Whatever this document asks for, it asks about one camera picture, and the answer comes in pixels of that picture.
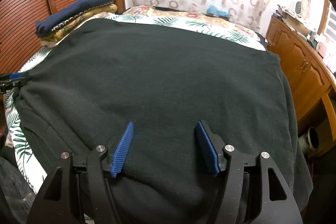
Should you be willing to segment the black printed t-shirt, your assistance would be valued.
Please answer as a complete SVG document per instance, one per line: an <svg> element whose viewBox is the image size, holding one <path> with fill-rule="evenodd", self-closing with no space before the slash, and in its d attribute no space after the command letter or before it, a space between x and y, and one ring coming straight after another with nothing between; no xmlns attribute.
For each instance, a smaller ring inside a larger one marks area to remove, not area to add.
<svg viewBox="0 0 336 224"><path fill-rule="evenodd" d="M299 148L288 80L277 55L178 28L94 19L25 73L14 94L43 169L134 137L110 181L122 223L205 223L214 180L195 139L204 120L240 152L270 153L299 210L313 189Z"/></svg>

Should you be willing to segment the gold patterned folded cloth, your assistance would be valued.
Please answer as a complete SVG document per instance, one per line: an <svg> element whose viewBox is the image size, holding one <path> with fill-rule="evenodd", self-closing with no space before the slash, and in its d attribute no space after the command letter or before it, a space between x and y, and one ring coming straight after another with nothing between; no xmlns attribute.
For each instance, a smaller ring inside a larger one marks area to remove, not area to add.
<svg viewBox="0 0 336 224"><path fill-rule="evenodd" d="M69 19L54 26L49 34L43 35L41 38L41 46L53 48L57 43L61 42L72 31L79 28L88 20L103 18L109 14L115 14L116 11L117 6L113 2L110 2L105 5L89 8L84 12L71 16Z"/></svg>

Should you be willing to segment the navy folded garment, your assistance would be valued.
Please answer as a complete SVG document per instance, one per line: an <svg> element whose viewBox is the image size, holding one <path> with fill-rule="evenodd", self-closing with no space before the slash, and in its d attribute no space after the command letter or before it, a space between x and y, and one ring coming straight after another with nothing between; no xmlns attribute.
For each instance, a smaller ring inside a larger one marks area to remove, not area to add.
<svg viewBox="0 0 336 224"><path fill-rule="evenodd" d="M56 14L50 15L45 20L37 20L35 22L35 34L39 38L44 38L52 32L65 27L79 16L82 16L93 9L110 5L114 1L115 0L77 0Z"/></svg>

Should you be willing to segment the floral bed blanket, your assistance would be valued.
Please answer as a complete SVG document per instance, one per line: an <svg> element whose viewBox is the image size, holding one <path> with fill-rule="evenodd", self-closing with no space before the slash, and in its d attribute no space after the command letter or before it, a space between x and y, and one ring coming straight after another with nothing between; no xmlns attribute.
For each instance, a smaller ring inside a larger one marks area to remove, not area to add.
<svg viewBox="0 0 336 224"><path fill-rule="evenodd" d="M228 20L216 17L212 15L207 14L198 14L195 12L187 12L187 11L179 11L174 10L166 7L158 7L158 6L133 6L126 11L123 12L123 14L134 14L134 15L146 15L146 16L180 16L187 18L189 20L200 20L201 22L204 22L206 24L216 24L222 27L230 28L238 32L242 32L250 37L257 36L258 41L261 42L264 40L264 36L259 34L256 31L252 31L249 28L243 27L236 23L231 23Z"/></svg>

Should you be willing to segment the wooden sideboard cabinet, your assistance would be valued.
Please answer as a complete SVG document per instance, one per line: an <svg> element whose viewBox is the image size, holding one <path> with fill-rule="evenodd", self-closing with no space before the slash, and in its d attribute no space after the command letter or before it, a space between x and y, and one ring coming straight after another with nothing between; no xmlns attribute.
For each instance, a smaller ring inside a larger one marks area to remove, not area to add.
<svg viewBox="0 0 336 224"><path fill-rule="evenodd" d="M275 16L270 20L266 40L268 50L279 55L289 82L298 134L316 129L319 146L307 156L327 153L335 147L335 77L317 51Z"/></svg>

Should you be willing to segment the cardboard box with blue cloth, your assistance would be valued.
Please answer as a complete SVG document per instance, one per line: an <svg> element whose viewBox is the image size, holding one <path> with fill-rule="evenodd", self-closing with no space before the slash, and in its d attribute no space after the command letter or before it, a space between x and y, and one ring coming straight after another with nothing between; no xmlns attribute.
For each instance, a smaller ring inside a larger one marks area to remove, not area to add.
<svg viewBox="0 0 336 224"><path fill-rule="evenodd" d="M207 8L207 13L211 14L215 17L225 17L225 18L230 17L229 14L228 14L228 11L221 10L214 5L209 5L209 7Z"/></svg>

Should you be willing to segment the open cardboard box with clutter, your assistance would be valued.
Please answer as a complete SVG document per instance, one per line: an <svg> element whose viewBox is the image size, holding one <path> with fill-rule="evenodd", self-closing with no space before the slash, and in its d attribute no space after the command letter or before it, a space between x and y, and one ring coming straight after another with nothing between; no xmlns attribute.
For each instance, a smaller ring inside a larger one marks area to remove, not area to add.
<svg viewBox="0 0 336 224"><path fill-rule="evenodd" d="M302 17L298 16L295 12L287 7L277 5L277 12L280 14L282 21L294 29L296 32L307 37L308 35L316 34L317 31L314 27L306 22Z"/></svg>

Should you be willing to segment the small round desk fan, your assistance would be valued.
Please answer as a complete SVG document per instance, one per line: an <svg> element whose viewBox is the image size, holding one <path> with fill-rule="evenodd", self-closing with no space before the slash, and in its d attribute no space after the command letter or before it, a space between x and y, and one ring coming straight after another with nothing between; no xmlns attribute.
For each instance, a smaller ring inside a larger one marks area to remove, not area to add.
<svg viewBox="0 0 336 224"><path fill-rule="evenodd" d="M301 1L298 1L296 4L295 4L295 13L296 14L300 14L301 13Z"/></svg>

